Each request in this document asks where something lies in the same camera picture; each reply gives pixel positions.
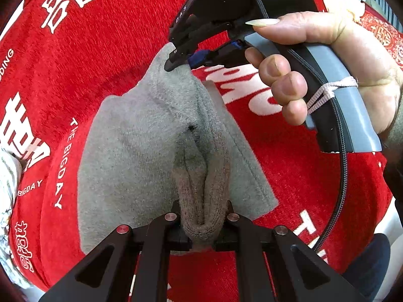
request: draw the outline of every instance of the finger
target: finger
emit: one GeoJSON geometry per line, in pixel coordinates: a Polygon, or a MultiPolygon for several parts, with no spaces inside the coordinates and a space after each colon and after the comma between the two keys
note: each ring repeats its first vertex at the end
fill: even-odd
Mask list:
{"type": "Polygon", "coordinates": [[[259,77],[263,83],[271,86],[281,76],[291,71],[288,60],[280,55],[273,54],[265,58],[259,66],[259,77]]]}
{"type": "Polygon", "coordinates": [[[253,29],[261,36],[280,44],[311,42],[332,45],[360,85],[382,84],[390,77],[390,70],[398,67],[371,32],[337,14],[297,12],[278,20],[248,23],[256,25],[253,29]]]}
{"type": "Polygon", "coordinates": [[[245,58],[256,69],[259,69],[260,63],[264,60],[264,56],[254,47],[250,47],[245,51],[245,58]]]}
{"type": "Polygon", "coordinates": [[[290,101],[282,108],[285,121],[293,126],[302,125],[308,114],[306,103],[303,99],[290,101]]]}
{"type": "Polygon", "coordinates": [[[303,98],[308,90],[305,78],[292,71],[272,84],[273,97],[279,105],[287,105],[291,101],[303,98]]]}

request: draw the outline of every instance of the gray sock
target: gray sock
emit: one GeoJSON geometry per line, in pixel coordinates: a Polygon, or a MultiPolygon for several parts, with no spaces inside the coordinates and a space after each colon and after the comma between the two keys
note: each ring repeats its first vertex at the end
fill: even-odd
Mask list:
{"type": "Polygon", "coordinates": [[[189,66],[163,70],[173,49],[168,44],[158,53],[135,88],[107,97],[93,120],[78,173],[85,253],[116,226],[146,225],[176,199],[187,235],[196,244],[211,243],[224,221],[228,188],[237,186],[237,180],[230,183],[232,159],[238,161],[235,171],[245,174],[238,180],[256,191],[231,194],[238,205],[257,210],[243,214],[258,217],[277,204],[231,115],[225,116],[232,121],[228,130],[220,117],[224,110],[216,110],[189,66]]]}

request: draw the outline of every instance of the black device housing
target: black device housing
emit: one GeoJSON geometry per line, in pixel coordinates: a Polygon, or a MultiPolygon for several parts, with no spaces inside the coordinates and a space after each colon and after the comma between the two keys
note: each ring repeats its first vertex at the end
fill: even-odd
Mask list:
{"type": "MultiPolygon", "coordinates": [[[[179,201],[171,213],[174,220],[161,215],[144,227],[127,226],[126,233],[119,234],[119,226],[40,302],[127,302],[136,267],[130,301],[166,302],[170,252],[192,247],[181,227],[179,201]]],[[[230,202],[227,214],[214,249],[235,252],[240,302],[366,301],[285,226],[254,225],[234,214],[230,202]]]]}
{"type": "MultiPolygon", "coordinates": [[[[312,11],[317,12],[314,0],[261,0],[270,18],[277,18],[287,13],[312,11]]],[[[263,18],[264,15],[256,0],[187,0],[175,17],[169,29],[169,40],[176,49],[169,55],[165,70],[172,71],[181,64],[188,62],[191,68],[200,66],[223,65],[226,68],[247,64],[245,37],[254,33],[252,26],[245,22],[263,18]],[[213,51],[206,51],[197,60],[198,44],[218,33],[226,31],[229,42],[213,51]]],[[[307,102],[321,86],[312,72],[304,67],[299,59],[290,53],[290,49],[310,64],[320,76],[322,82],[328,82],[321,68],[303,44],[285,46],[275,43],[279,53],[285,56],[292,70],[300,72],[308,83],[308,92],[304,97],[307,102]]],[[[336,108],[340,107],[335,100],[336,108]]],[[[347,152],[354,152],[343,113],[339,112],[347,152]]],[[[319,112],[311,114],[317,131],[318,145],[323,152],[339,152],[336,128],[337,120],[332,104],[326,102],[319,112]]]]}

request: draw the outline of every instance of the red fabric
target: red fabric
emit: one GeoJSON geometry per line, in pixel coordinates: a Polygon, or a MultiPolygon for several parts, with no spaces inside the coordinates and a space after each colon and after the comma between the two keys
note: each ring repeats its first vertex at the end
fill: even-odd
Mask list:
{"type": "Polygon", "coordinates": [[[378,12],[365,4],[365,13],[359,24],[369,30],[388,50],[396,63],[403,69],[403,36],[378,12]]]}
{"type": "MultiPolygon", "coordinates": [[[[54,34],[46,23],[41,28],[48,16],[45,0],[29,0],[0,42],[0,59],[11,55],[3,74],[0,68],[2,144],[25,140],[26,149],[39,146],[36,154],[19,149],[30,163],[19,185],[10,244],[15,264],[45,291],[83,257],[77,169],[92,119],[106,96],[123,94],[144,75],[167,42],[170,22],[185,0],[92,0],[82,8],[76,0],[63,1],[69,1],[67,14],[54,34]],[[23,135],[27,128],[32,138],[23,135]]],[[[221,40],[222,36],[209,44],[221,40]]],[[[321,153],[313,132],[288,126],[270,89],[255,74],[250,65],[195,71],[200,79],[216,82],[279,200],[274,211],[255,223],[285,224],[309,243],[322,232],[334,207],[338,156],[321,153]]],[[[391,194],[382,178],[385,163],[380,153],[349,155],[345,209],[321,253],[337,271],[346,269],[362,251],[386,212],[391,194]]],[[[172,301],[236,299],[232,254],[207,252],[171,259],[172,301]]]]}

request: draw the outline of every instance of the fingernail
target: fingernail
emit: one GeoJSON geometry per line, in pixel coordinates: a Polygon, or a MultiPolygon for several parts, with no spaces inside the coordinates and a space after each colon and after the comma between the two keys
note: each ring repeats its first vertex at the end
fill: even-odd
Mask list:
{"type": "Polygon", "coordinates": [[[279,71],[279,68],[277,67],[275,58],[273,58],[269,62],[268,66],[267,66],[267,72],[269,73],[270,76],[273,76],[273,77],[281,76],[281,72],[279,71]]]}
{"type": "Polygon", "coordinates": [[[295,87],[294,87],[294,81],[295,79],[292,78],[292,76],[288,76],[288,78],[283,82],[283,85],[281,86],[281,90],[285,95],[295,95],[295,87]]]}
{"type": "Polygon", "coordinates": [[[265,27],[269,25],[275,25],[279,23],[280,19],[273,19],[273,18],[265,18],[265,19],[256,19],[256,20],[250,20],[246,22],[245,24],[247,25],[252,25],[256,27],[265,27]]]}

